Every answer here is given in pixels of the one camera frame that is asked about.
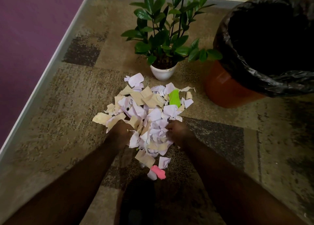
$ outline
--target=plastic bag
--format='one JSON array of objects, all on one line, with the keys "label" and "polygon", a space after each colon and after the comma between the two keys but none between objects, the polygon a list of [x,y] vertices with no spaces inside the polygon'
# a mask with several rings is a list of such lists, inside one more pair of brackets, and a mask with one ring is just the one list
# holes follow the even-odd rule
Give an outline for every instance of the plastic bag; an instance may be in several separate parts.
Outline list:
[{"label": "plastic bag", "polygon": [[314,3],[249,0],[221,21],[214,48],[242,86],[269,97],[314,92]]}]

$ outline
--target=potted plant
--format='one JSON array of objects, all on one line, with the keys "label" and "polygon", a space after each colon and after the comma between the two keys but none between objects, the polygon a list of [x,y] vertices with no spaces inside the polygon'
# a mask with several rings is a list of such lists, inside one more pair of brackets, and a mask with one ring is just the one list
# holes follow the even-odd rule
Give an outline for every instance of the potted plant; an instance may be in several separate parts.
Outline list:
[{"label": "potted plant", "polygon": [[[121,36],[127,37],[127,41],[138,41],[135,45],[135,53],[147,56],[147,63],[152,73],[158,80],[169,79],[178,62],[221,59],[220,52],[214,49],[199,49],[199,38],[190,46],[184,46],[188,35],[186,31],[190,23],[196,21],[194,17],[204,13],[202,9],[213,6],[205,5],[207,0],[188,1],[184,6],[184,0],[170,0],[166,8],[161,11],[166,0],[144,0],[144,3],[130,3],[140,8],[134,11],[137,16],[137,27],[127,30]],[[167,21],[170,15],[172,23]]]}]

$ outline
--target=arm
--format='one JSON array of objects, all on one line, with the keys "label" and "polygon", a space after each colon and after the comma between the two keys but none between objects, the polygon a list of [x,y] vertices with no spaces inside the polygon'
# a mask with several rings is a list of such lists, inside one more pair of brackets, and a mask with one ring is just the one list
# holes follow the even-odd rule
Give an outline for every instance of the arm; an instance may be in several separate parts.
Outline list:
[{"label": "arm", "polygon": [[12,215],[9,224],[79,224],[119,150],[130,141],[132,126],[120,120],[105,142],[48,185]]},{"label": "arm", "polygon": [[183,150],[226,224],[305,224],[268,191],[201,143],[179,121],[167,126],[168,136]]}]

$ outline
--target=purple wall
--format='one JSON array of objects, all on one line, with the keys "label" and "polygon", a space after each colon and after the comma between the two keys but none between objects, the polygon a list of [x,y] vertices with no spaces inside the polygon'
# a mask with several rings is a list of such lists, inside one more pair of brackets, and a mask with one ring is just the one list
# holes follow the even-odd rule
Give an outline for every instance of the purple wall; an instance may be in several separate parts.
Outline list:
[{"label": "purple wall", "polygon": [[0,148],[83,0],[0,0]]}]

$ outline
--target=floor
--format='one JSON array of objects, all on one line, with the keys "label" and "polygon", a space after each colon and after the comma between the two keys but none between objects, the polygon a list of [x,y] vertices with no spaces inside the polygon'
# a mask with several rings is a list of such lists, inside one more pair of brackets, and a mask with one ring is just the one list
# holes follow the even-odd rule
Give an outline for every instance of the floor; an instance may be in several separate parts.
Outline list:
[{"label": "floor", "polygon": [[[123,0],[94,0],[60,63],[44,99],[2,175],[0,223],[38,190],[94,150],[105,127],[91,120],[112,103],[125,75],[141,72],[144,85],[159,85],[134,42],[120,34],[136,24],[135,7]],[[225,9],[209,9],[191,24],[189,42],[210,47]],[[181,62],[177,88],[195,87],[183,121],[206,145],[244,170],[309,224],[314,224],[314,95],[265,98],[236,109],[213,104],[203,90],[206,62]],[[134,149],[119,154],[81,224],[115,224],[124,188],[148,172]],[[224,224],[186,155],[171,146],[167,179],[156,182],[156,224]]]}]

